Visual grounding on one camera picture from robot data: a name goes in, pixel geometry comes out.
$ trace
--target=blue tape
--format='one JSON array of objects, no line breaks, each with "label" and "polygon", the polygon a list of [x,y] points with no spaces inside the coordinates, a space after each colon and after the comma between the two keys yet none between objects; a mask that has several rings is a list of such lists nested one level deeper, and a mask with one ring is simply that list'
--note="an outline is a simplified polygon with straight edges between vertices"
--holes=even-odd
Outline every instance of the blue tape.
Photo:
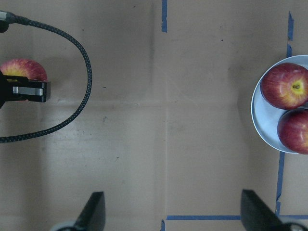
[{"label": "blue tape", "polygon": [[294,19],[292,18],[291,12],[289,12],[288,39],[290,41],[293,41],[293,29],[294,29]]},{"label": "blue tape", "polygon": [[278,167],[278,180],[277,180],[277,191],[276,191],[276,215],[280,214],[280,205],[279,199],[282,194],[282,181],[283,181],[283,168],[284,168],[284,152],[279,154],[279,167]]},{"label": "blue tape", "polygon": [[167,0],[162,0],[162,32],[167,33]]},{"label": "blue tape", "polygon": [[288,43],[287,44],[287,58],[292,56],[292,47],[291,45]]},{"label": "blue tape", "polygon": [[162,220],[162,227],[160,228],[160,231],[166,231],[166,225],[164,220]]},{"label": "blue tape", "polygon": [[166,220],[240,220],[241,216],[221,215],[221,216],[167,216]]},{"label": "blue tape", "polygon": [[308,220],[308,215],[279,215],[279,218],[292,218],[296,220]]}]

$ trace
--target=white plate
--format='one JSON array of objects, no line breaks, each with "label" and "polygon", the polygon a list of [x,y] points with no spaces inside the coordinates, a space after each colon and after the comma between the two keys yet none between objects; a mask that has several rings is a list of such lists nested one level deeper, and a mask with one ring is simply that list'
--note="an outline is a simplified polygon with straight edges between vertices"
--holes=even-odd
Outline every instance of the white plate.
[{"label": "white plate", "polygon": [[[294,63],[301,65],[308,69],[308,55],[297,55],[292,56],[286,59],[283,59],[273,65],[272,67],[282,64],[282,63]],[[280,117],[287,112],[287,110],[278,109],[273,107],[268,102],[265,101],[261,94],[260,82],[264,75],[270,70],[268,69],[255,88],[254,94],[251,100],[251,116],[255,128],[261,138],[271,147],[277,149],[278,151],[297,154],[296,152],[291,151],[286,148],[279,140],[277,134],[277,125]]]}]

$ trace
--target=red apple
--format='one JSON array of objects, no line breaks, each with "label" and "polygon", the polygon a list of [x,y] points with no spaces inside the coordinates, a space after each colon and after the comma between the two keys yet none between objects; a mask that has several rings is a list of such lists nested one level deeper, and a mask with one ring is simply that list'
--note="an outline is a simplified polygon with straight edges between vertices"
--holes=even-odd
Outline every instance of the red apple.
[{"label": "red apple", "polygon": [[30,59],[12,59],[0,66],[7,76],[24,76],[30,80],[47,81],[47,74],[41,64]]},{"label": "red apple", "polygon": [[308,101],[308,70],[292,63],[276,65],[264,75],[260,88],[272,106],[286,110],[298,108]]},{"label": "red apple", "polygon": [[277,134],[285,147],[300,154],[308,154],[308,110],[297,108],[282,115]]}]

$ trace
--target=black braided cable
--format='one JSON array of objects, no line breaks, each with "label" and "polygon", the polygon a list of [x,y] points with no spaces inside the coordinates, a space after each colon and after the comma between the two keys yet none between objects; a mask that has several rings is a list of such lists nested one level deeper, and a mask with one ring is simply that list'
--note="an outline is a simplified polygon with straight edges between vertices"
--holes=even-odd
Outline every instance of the black braided cable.
[{"label": "black braided cable", "polygon": [[87,55],[87,52],[83,48],[83,46],[76,39],[74,39],[72,36],[65,33],[64,31],[59,30],[59,29],[57,29],[53,26],[50,26],[50,25],[47,25],[47,24],[44,24],[44,23],[40,23],[40,22],[36,22],[36,21],[33,21],[33,20],[29,20],[27,18],[20,17],[20,16],[15,16],[15,17],[16,17],[15,18],[16,23],[34,26],[34,27],[37,27],[37,28],[48,30],[48,31],[56,33],[56,34],[58,34],[58,35],[60,35],[64,38],[66,38],[67,40],[71,41],[80,50],[80,52],[81,52],[81,54],[82,54],[82,56],[85,60],[87,73],[88,73],[88,83],[87,83],[86,94],[85,94],[81,104],[79,105],[77,110],[68,119],[66,119],[62,123],[60,123],[60,124],[58,124],[58,125],[56,125],[52,128],[45,129],[45,130],[42,130],[42,131],[37,131],[37,132],[23,134],[23,135],[0,137],[0,143],[8,143],[8,142],[28,140],[28,139],[32,139],[32,138],[36,138],[36,137],[40,137],[40,136],[44,136],[44,135],[53,133],[53,132],[58,131],[61,128],[65,127],[66,125],[71,123],[74,119],[76,119],[76,117],[84,109],[84,107],[87,104],[87,101],[89,100],[90,93],[91,93],[91,87],[92,87],[92,68],[91,68],[91,64],[90,64],[90,59]]}]

